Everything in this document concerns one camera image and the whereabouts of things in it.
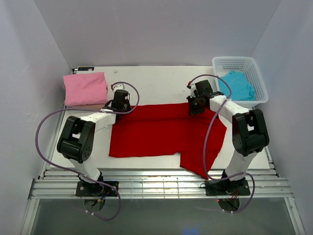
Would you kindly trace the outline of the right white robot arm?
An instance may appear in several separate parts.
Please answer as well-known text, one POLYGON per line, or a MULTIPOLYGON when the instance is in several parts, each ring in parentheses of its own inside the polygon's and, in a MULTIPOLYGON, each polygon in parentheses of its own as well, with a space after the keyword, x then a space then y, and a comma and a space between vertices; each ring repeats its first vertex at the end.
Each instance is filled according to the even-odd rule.
POLYGON ((209 177, 204 183, 207 195, 239 193, 249 195, 246 171, 252 160, 269 144, 269 136, 263 112, 250 110, 231 101, 229 96, 212 90, 208 80, 189 81, 187 97, 189 114, 215 112, 213 118, 222 116, 232 124, 234 153, 220 179, 209 177))

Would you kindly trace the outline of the red t shirt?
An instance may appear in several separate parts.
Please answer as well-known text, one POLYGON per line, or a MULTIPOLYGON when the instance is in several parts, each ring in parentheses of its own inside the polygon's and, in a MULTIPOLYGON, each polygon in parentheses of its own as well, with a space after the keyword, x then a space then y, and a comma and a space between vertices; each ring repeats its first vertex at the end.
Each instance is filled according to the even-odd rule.
POLYGON ((207 179, 221 151, 226 127, 214 112, 189 115, 188 103, 143 105, 112 127, 109 156, 180 154, 180 167, 207 179))

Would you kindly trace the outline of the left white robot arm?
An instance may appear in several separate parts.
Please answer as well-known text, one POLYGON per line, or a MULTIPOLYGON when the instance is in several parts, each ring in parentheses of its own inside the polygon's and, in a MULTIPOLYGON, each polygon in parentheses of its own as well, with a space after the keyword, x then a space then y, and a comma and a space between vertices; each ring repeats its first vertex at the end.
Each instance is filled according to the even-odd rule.
POLYGON ((95 133, 114 125, 120 115, 131 110, 130 94, 123 85, 113 89, 113 100, 108 101, 102 112, 84 117, 69 116, 57 143, 57 151, 68 159, 79 172, 83 187, 92 195, 100 195, 104 190, 102 173, 97 169, 91 153, 95 133))

